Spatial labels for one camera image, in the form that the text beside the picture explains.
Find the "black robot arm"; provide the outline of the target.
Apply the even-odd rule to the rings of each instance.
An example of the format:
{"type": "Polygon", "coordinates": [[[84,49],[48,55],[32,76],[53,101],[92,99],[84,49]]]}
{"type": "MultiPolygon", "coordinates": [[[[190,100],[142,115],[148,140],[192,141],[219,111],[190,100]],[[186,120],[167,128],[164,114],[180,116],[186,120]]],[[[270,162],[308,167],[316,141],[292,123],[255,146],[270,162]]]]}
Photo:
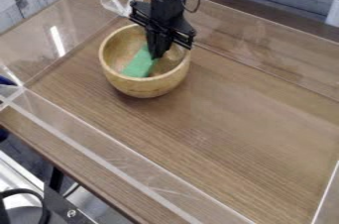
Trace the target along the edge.
{"type": "Polygon", "coordinates": [[[146,41],[152,58],[162,58],[172,44],[192,48],[196,30],[186,20],[187,0],[130,2],[130,20],[146,30],[146,41]]]}

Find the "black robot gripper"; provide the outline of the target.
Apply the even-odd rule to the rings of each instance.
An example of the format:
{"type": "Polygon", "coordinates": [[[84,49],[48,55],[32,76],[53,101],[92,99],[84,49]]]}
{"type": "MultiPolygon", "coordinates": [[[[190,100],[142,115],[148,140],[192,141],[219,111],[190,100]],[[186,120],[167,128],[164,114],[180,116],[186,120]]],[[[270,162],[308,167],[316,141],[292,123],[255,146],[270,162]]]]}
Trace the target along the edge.
{"type": "Polygon", "coordinates": [[[192,48],[196,30],[184,18],[186,0],[134,0],[130,20],[146,30],[152,58],[163,57],[172,44],[192,48]]]}

